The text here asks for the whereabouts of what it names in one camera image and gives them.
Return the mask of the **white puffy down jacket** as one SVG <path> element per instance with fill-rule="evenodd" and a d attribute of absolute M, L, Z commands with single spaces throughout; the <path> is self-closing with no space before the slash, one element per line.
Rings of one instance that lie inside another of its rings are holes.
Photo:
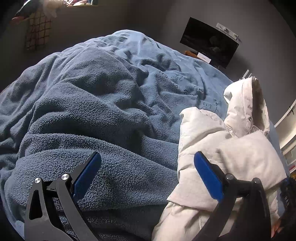
<path fill-rule="evenodd" d="M 270 124 L 258 79 L 250 77 L 226 87 L 225 119 L 196 107 L 181 111 L 178 184 L 152 232 L 152 240 L 192 240 L 217 206 L 194 166 L 202 152 L 212 164 L 239 180 L 257 177 L 266 191 L 270 219 L 279 219 L 277 189 L 287 176 L 269 140 Z"/>

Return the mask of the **white door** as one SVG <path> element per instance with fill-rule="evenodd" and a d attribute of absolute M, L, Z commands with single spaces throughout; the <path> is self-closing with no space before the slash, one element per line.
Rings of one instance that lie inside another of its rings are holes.
<path fill-rule="evenodd" d="M 280 149 L 287 161 L 290 174 L 295 172 L 295 103 L 296 101 L 294 100 L 287 112 L 275 124 L 275 129 L 279 138 Z"/>

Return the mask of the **white router with antennas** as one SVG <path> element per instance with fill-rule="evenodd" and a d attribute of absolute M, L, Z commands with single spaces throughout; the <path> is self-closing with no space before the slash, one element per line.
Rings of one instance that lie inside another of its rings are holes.
<path fill-rule="evenodd" d="M 246 70 L 246 72 L 243 74 L 242 79 L 250 78 L 252 76 L 252 73 L 249 69 Z"/>

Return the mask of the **blue fleece blanket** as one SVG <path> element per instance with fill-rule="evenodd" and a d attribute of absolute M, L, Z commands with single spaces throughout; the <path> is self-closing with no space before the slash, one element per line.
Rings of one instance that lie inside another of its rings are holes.
<path fill-rule="evenodd" d="M 53 53 L 1 93 L 1 201 L 25 240 L 30 191 L 93 152 L 101 167 L 77 201 L 101 240 L 152 240 L 178 184 L 181 111 L 226 118 L 232 84 L 211 65 L 121 30 Z"/>

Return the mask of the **white box under television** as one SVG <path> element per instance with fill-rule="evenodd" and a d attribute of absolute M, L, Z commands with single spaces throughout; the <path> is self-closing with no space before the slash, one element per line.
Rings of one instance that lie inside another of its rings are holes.
<path fill-rule="evenodd" d="M 197 53 L 197 58 L 203 60 L 204 62 L 206 62 L 208 64 L 211 62 L 211 59 L 209 57 L 207 57 L 206 55 L 202 54 L 201 52 Z"/>

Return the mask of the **black flat screen television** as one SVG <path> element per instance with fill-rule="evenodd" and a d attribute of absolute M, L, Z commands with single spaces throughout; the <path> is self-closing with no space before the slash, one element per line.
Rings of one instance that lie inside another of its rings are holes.
<path fill-rule="evenodd" d="M 211 62 L 226 68 L 239 44 L 220 30 L 190 17 L 180 43 L 202 53 Z"/>

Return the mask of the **wooden television stand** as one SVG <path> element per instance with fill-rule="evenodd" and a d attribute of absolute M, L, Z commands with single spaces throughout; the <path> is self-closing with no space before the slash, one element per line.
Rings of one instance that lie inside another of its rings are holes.
<path fill-rule="evenodd" d="M 197 56 L 196 53 L 194 53 L 194 52 L 192 52 L 192 51 L 189 51 L 189 50 L 186 50 L 186 51 L 185 51 L 185 55 L 186 55 L 186 56 L 190 56 L 190 57 L 192 57 L 192 58 L 198 58 L 198 56 Z"/>

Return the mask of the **checkered hanging cloth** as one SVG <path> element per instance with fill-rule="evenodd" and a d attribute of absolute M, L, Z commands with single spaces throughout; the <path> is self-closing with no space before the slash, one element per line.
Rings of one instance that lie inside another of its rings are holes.
<path fill-rule="evenodd" d="M 49 41 L 51 32 L 51 19 L 48 18 L 41 8 L 29 16 L 25 48 L 35 51 L 44 48 Z"/>

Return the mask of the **window sill clutter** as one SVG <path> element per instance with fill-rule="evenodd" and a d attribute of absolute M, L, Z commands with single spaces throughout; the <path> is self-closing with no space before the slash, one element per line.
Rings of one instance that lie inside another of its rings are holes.
<path fill-rule="evenodd" d="M 55 18 L 57 10 L 60 8 L 69 8 L 75 6 L 98 6 L 99 1 L 24 1 L 21 8 L 16 12 L 11 19 L 12 23 L 17 23 L 27 19 L 31 14 L 37 10 L 41 10 L 45 16 Z"/>

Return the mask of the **white wall shelf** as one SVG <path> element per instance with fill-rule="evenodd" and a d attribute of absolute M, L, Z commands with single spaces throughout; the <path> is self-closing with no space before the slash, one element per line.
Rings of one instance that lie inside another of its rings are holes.
<path fill-rule="evenodd" d="M 240 39 L 238 37 L 238 35 L 236 33 L 234 33 L 233 31 L 231 31 L 230 29 L 228 29 L 227 27 L 225 27 L 224 25 L 220 24 L 220 23 L 217 23 L 216 24 L 216 28 L 226 34 L 228 37 L 230 37 L 231 39 L 233 39 L 234 41 L 236 42 L 240 42 Z"/>

